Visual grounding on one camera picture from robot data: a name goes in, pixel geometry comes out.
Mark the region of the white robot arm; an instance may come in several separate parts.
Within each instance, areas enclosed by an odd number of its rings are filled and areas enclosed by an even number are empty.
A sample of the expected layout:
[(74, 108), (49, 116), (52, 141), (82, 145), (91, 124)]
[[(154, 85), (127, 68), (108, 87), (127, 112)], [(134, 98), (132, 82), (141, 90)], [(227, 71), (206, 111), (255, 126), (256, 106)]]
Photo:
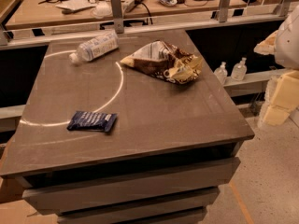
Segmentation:
[(299, 106), (299, 6), (274, 33), (256, 45), (254, 52), (273, 55), (277, 64), (288, 69), (268, 81), (260, 112), (261, 123), (281, 125)]

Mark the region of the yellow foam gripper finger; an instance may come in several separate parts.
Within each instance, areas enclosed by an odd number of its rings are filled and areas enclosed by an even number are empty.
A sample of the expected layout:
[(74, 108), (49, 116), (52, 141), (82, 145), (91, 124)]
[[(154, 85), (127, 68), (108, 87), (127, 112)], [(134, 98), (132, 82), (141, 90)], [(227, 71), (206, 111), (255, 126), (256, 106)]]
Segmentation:
[(291, 70), (267, 83), (259, 121), (261, 124), (283, 124), (299, 106), (299, 71)]
[(277, 34), (278, 31), (273, 32), (264, 41), (257, 44), (253, 51), (261, 55), (274, 55)]

